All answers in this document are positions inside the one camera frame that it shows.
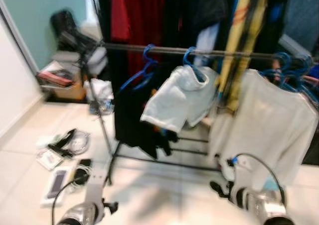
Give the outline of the white t-shirt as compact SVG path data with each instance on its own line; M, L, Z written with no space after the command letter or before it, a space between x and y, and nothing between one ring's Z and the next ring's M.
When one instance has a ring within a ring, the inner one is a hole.
M226 180L235 171L226 161L236 154L252 154L252 186L260 189L271 171L281 186L294 182L318 123L318 114L300 93L278 88L257 72L248 69L241 80L238 109L233 115L217 113L209 133L209 155L218 159Z

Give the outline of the peach plastic hanger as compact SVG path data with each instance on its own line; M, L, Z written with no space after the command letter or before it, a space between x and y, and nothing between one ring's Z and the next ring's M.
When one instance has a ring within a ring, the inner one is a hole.
M308 83L310 85L314 85L314 86L318 86L319 85L319 80L314 78L314 77L310 77L310 76L302 76L301 80L304 83Z

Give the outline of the teal cloth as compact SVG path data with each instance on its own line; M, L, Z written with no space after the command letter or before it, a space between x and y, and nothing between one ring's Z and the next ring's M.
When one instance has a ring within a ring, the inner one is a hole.
M269 190L269 191L279 191L280 190L280 186L273 179L267 179L265 181L265 183L264 183L263 189L264 190Z

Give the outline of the white device box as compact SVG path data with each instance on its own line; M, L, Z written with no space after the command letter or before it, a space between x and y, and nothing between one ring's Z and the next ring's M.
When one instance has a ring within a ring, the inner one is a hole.
M51 207L57 193L59 193L62 190L62 187L70 181L72 170L73 169L70 166L62 166L51 171L50 177L45 185L45 191L39 202L41 207Z

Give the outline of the white packet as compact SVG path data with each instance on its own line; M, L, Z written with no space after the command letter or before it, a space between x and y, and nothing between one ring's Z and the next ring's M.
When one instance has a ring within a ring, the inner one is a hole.
M50 148L43 149L36 154L36 161L38 161L43 168L48 171L54 170L59 164L61 164L64 159L61 155L57 154Z

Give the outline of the black hanging garment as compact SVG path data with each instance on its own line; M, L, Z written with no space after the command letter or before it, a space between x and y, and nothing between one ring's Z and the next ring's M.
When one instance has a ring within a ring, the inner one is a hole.
M128 147L139 148L150 158L157 160L158 152L172 155L171 142L178 141L175 132L164 131L152 123L141 121L142 112L155 91L176 68L173 63L159 63L145 75L139 75L115 95L116 140Z

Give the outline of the light denim shorts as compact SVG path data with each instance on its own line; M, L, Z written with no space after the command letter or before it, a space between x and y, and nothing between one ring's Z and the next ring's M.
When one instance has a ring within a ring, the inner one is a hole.
M141 121L180 132L185 123L194 127L203 120L213 104L217 73L204 66L195 69L203 73L203 82L197 79L193 68L177 67L148 100Z

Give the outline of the white plastic bag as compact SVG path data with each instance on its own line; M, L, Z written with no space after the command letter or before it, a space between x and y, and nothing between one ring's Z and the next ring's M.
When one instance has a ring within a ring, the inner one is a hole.
M100 111L102 115L110 115L114 111L114 95L112 85L109 80L91 79L84 82L86 89L87 102L89 103L89 112L98 115Z

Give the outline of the brown cardboard box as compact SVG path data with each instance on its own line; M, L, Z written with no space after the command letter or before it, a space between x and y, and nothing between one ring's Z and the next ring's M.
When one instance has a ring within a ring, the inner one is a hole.
M47 83L46 81L38 78L38 73L43 71L53 71L59 69L66 69L73 73L74 84L67 88L60 88L58 86ZM39 85L44 91L53 93L58 99L68 99L68 100L82 100L86 97L86 89L83 88L84 80L87 76L82 72L80 66L77 63L66 63L59 61L51 61L44 69L36 73L36 78L38 79Z

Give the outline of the black red product box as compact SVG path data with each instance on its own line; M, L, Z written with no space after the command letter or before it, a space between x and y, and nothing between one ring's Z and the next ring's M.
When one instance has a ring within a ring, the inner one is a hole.
M60 88L67 88L74 84L73 73L66 69L59 69L53 71L43 71L38 73L38 78L46 81L49 84L58 86Z

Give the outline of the white hanging shirt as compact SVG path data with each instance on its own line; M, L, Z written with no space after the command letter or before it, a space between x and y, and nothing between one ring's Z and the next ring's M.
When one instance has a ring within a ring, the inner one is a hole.
M196 50L201 51L212 51L214 45L216 44L217 34L219 32L221 23L217 23L207 27L199 32L196 41ZM194 58L195 66L205 66L207 63L207 57L205 56L196 56Z

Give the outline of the black metal clothes rack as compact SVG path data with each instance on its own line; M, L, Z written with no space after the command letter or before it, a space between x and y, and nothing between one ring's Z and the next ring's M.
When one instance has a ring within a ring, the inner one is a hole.
M119 50L119 51L134 51L134 52L142 52L144 51L145 47L140 45L128 45L128 44L118 44L118 43L105 43L103 41L100 41L100 47L104 47L107 50ZM89 83L91 83L91 75L89 73L88 68L88 61L90 60L92 54L98 49L93 48L91 50L84 51L82 53L79 53L79 57L77 60L78 66L80 66L82 72L85 73L87 76L87 80L89 80ZM184 56L184 53L187 51L187 48L175 48L175 47L154 47L151 49L148 53L158 53L158 54L175 54L175 55L182 55ZM249 56L253 60L265 60L265 61L273 61L274 60L274 54L264 54L264 53L233 53L233 52L226 52L226 51L201 51L201 50L195 50L191 53L191 55L194 56L205 56L207 58L213 58L213 59L219 59L219 58L225 58L225 57L232 57L232 56ZM305 54L302 54L300 57L292 58L292 65L291 68L296 70L301 67L301 62L297 60L296 58L301 58ZM166 164L168 166L177 166L180 168L187 168L190 170L198 170L198 171L214 171L221 173L221 168L214 168L214 167L202 167L202 166L194 166L191 164L180 164L180 163L169 163L166 161L160 161L160 160L149 160L149 159L143 159L143 158L137 158L137 157L131 157L129 155L120 155L120 149L121 149L121 143L119 142L118 145L115 148L112 148L110 145L110 137L109 134L106 132L105 123L103 120L103 115L100 111L97 111L98 113L98 120L100 121L100 125L102 127L102 134L107 140L107 150L109 151L110 155L110 161L109 166L107 169L107 177L106 177L106 185L111 186L113 184L113 170L115 163L118 159L118 157L125 158L125 159L132 159L137 161L143 161L146 163L156 163L156 164Z

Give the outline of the yellow plaid garment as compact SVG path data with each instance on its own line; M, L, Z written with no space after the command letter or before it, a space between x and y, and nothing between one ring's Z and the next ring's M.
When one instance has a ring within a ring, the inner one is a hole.
M267 0L238 0L226 44L226 52L253 52L258 33L264 22L266 7ZM249 56L232 56L223 59L219 94L220 107L226 113L235 113L238 109L242 73L248 68L250 61Z

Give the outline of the black garment with blue tag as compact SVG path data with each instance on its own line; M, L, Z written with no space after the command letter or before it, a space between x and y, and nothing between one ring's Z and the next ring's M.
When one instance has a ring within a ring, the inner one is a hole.
M263 26L258 34L253 52L272 54L285 27L285 13L289 0L267 0Z

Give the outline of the dark grey hanging shirt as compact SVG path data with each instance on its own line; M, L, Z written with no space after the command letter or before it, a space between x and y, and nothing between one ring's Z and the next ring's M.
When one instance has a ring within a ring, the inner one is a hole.
M180 0L182 36L194 37L226 17L226 0Z

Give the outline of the black backpack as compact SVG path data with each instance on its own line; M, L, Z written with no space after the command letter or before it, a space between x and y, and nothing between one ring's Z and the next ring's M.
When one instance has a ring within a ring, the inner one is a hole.
M50 18L54 29L57 50L82 53L100 47L100 42L82 33L68 9L54 12Z

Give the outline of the red hanging garment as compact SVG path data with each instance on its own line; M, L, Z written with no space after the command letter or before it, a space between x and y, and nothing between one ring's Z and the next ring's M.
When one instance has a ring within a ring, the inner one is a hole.
M160 45L164 0L111 0L111 4L114 42Z

